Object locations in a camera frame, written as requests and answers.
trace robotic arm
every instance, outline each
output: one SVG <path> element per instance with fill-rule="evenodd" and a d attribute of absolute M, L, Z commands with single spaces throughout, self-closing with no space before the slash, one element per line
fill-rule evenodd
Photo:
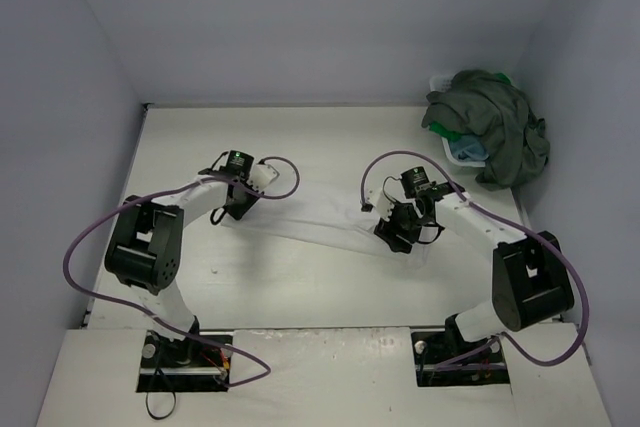
<path fill-rule="evenodd" d="M 180 267 L 182 231 L 209 211 L 222 209 L 223 214 L 240 220 L 258 201 L 224 181 L 211 181 L 211 176 L 239 181 L 256 193 L 263 193 L 279 176 L 268 164 L 254 165 L 253 157 L 238 151 L 228 154 L 219 170 L 207 168 L 198 173 L 198 185 L 186 192 L 161 197 L 123 212 L 116 222 L 105 256 L 105 268 L 130 287 L 143 305 L 174 327 L 198 334 L 196 316 L 184 303 L 176 275 Z M 154 330 L 168 341 L 184 337 L 155 323 Z M 194 348 L 181 342 L 174 349 L 177 361 L 189 362 Z"/>
<path fill-rule="evenodd" d="M 384 187 L 365 204 L 380 215 L 374 233 L 392 251 L 409 253 L 424 226 L 438 225 L 455 232 L 493 266 L 491 300 L 445 322 L 454 351 L 467 351 L 479 340 L 505 330 L 517 332 L 573 307 L 566 269 L 537 241 L 479 214 L 448 183 L 430 182 L 422 167 L 404 172 L 400 181 L 415 206 L 390 197 Z M 540 235 L 559 249 L 552 234 Z"/>

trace blue fabric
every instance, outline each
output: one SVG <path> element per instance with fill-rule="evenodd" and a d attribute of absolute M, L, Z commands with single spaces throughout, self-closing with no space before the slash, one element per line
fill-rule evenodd
<path fill-rule="evenodd" d="M 449 141 L 449 149 L 451 149 L 451 155 L 461 161 L 475 160 L 482 162 L 489 158 L 487 150 L 476 135 L 463 135 L 460 140 Z"/>

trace white table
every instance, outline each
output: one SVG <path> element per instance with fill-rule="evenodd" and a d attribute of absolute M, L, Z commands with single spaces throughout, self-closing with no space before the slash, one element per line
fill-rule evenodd
<path fill-rule="evenodd" d="M 329 178 L 353 189 L 357 202 L 362 171 L 381 153 L 416 150 L 446 165 L 440 140 L 420 128 L 423 112 L 152 109 L 126 195 L 182 185 L 219 152 L 239 149 L 289 157 L 303 181 Z M 383 161 L 370 185 L 415 164 L 411 158 Z M 434 169 L 427 172 L 442 180 Z M 489 193 L 474 175 L 454 172 L 479 203 L 520 218 L 509 191 Z M 226 394 L 179 394 L 167 426 L 609 425 L 582 350 L 561 366 L 539 368 L 505 345 L 510 386 L 415 385 L 407 326 L 442 325 L 490 293 L 488 263 L 448 232 L 424 266 L 410 268 L 400 260 L 212 227 L 202 218 L 185 231 L 178 282 L 203 328 L 236 330 L 234 344 L 265 358 L 273 374 Z M 137 300 L 103 268 L 96 285 L 102 293 Z M 150 325 L 136 312 L 96 302 L 88 329 L 67 334 L 39 427 L 155 425 L 135 393 Z M 551 358 L 571 343 L 575 329 L 545 323 L 517 338 L 533 354 Z M 232 375 L 239 379 L 256 368 L 235 357 Z"/>

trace wall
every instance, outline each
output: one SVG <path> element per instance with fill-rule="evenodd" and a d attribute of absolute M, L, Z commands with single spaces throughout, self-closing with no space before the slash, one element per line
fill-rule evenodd
<path fill-rule="evenodd" d="M 551 0 L 89 0 L 144 101 L 420 102 L 512 69 Z"/>
<path fill-rule="evenodd" d="M 62 278 L 64 250 L 117 202 L 141 108 L 85 0 L 0 8 L 0 424 L 29 426 L 86 305 Z M 85 284 L 105 234 L 75 259 Z"/>
<path fill-rule="evenodd" d="M 640 0 L 555 0 L 518 77 L 552 144 L 525 205 L 584 276 L 587 346 L 614 424 L 638 425 Z"/>

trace white fabric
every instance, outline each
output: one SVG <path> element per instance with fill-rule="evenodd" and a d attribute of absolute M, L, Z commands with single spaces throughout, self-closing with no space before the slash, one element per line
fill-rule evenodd
<path fill-rule="evenodd" d="M 389 246 L 373 234 L 379 219 L 375 211 L 360 211 L 358 192 L 331 184 L 302 182 L 293 196 L 279 201 L 260 200 L 241 221 L 227 216 L 221 225 L 405 260 L 413 266 L 426 262 L 428 246 L 415 244 L 410 254 L 391 252 Z M 433 232 L 423 233 L 425 238 L 433 235 Z"/>

